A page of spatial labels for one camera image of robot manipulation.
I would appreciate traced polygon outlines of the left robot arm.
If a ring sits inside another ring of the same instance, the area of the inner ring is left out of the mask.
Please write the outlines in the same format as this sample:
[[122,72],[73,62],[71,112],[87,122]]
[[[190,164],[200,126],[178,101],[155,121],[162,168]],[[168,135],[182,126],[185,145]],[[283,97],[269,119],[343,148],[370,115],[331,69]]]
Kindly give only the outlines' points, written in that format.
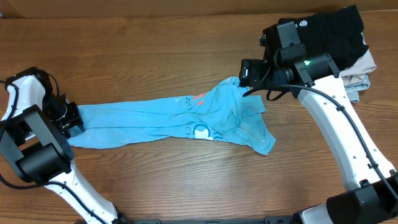
[[45,187],[66,201],[86,223],[130,223],[83,177],[68,143],[70,132],[83,131],[75,102],[60,94],[56,79],[30,67],[3,81],[9,95],[1,118],[1,155],[24,186],[1,182],[12,189]]

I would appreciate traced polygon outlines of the light blue printed t-shirt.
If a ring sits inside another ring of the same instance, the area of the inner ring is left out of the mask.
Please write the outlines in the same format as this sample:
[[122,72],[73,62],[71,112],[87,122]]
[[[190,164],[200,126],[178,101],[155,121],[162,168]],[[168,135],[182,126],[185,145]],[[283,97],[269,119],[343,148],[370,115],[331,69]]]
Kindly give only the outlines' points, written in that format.
[[275,144],[262,115],[261,96],[244,96],[237,77],[199,95],[78,107],[84,131],[71,146],[111,149],[169,137],[205,139],[249,146],[268,155]]

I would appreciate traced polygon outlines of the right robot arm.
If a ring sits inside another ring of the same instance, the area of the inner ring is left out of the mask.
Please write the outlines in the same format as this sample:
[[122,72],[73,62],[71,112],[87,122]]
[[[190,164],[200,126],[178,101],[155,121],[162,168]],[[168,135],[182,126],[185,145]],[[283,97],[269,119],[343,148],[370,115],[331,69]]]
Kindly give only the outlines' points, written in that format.
[[352,107],[340,71],[326,51],[309,51],[293,22],[266,28],[262,59],[244,59],[239,79],[250,93],[291,93],[320,128],[345,192],[266,223],[381,223],[397,216],[397,170],[377,148]]

